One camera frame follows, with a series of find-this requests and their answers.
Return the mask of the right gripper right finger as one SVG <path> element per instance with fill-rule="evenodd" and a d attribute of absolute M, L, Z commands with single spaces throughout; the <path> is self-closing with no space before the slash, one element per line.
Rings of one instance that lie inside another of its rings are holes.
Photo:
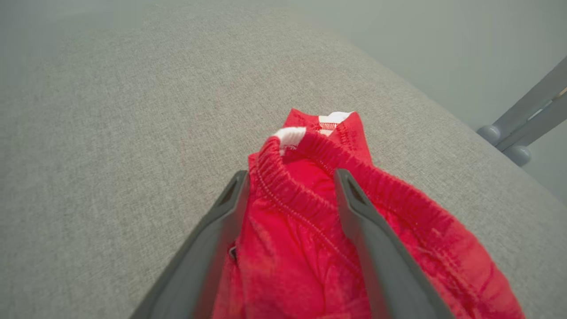
<path fill-rule="evenodd" d="M 346 169 L 334 174 L 342 230 L 357 249 L 373 319 L 454 315 Z"/>

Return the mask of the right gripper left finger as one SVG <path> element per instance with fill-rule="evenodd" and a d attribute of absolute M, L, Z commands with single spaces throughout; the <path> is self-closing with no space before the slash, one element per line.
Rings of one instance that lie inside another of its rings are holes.
<path fill-rule="evenodd" d="M 133 319 L 210 319 L 229 247 L 249 199 L 249 173 L 237 171 L 133 312 Z"/>

